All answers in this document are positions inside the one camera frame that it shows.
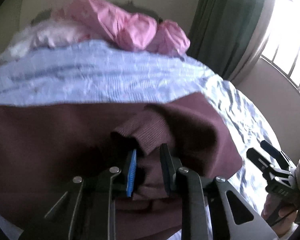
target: metal screw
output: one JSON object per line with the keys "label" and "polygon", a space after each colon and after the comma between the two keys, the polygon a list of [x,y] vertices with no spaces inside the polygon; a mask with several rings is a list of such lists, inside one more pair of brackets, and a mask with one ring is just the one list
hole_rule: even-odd
{"label": "metal screw", "polygon": [[120,169],[119,169],[118,167],[111,167],[109,171],[110,171],[111,173],[118,173],[119,170],[120,170]]}
{"label": "metal screw", "polygon": [[82,182],[82,178],[80,176],[76,176],[72,179],[73,183],[81,183]]}
{"label": "metal screw", "polygon": [[178,170],[179,170],[181,173],[187,173],[187,172],[189,171],[189,169],[186,168],[186,167],[180,167]]}
{"label": "metal screw", "polygon": [[224,183],[226,181],[226,179],[222,178],[222,177],[216,177],[216,181],[219,183]]}

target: mattress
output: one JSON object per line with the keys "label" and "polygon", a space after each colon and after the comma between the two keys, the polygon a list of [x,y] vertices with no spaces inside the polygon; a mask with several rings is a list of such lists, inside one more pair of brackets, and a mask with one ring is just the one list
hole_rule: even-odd
{"label": "mattress", "polygon": [[[122,51],[101,40],[69,47],[39,49],[0,67],[0,105],[32,106],[58,103],[166,103],[200,91],[221,115],[243,160],[229,179],[260,214],[266,181],[247,159],[246,151],[278,140],[257,107],[229,81],[193,58],[170,58],[148,52]],[[181,232],[171,240],[181,239]]]}

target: black cable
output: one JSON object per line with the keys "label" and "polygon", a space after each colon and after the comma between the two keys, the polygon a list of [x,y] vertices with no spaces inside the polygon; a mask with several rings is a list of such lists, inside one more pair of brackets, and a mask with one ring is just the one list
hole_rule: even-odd
{"label": "black cable", "polygon": [[278,224],[280,221],[284,220],[286,217],[290,216],[293,212],[296,212],[297,209],[292,210],[290,213],[288,213],[287,215],[285,215],[284,217],[280,218],[279,220],[277,220],[276,222],[274,222],[272,225],[270,225],[270,227],[275,226],[276,224]]}

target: green curtain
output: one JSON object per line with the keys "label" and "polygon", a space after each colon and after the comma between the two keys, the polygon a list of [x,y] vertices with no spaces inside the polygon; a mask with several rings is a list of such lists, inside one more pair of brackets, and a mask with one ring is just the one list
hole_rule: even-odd
{"label": "green curtain", "polygon": [[199,0],[187,54],[229,78],[257,26],[265,0]]}

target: beige curtain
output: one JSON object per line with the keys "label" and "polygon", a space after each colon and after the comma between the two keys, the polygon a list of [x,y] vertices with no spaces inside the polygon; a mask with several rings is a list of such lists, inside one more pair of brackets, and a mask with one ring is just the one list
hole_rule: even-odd
{"label": "beige curtain", "polygon": [[261,53],[266,46],[270,29],[270,19],[272,16],[275,0],[265,0],[263,8],[258,20],[257,26],[254,33],[252,34],[251,40],[248,44],[245,53],[239,61],[237,67],[231,73],[228,80],[234,85],[239,84],[255,66]]}

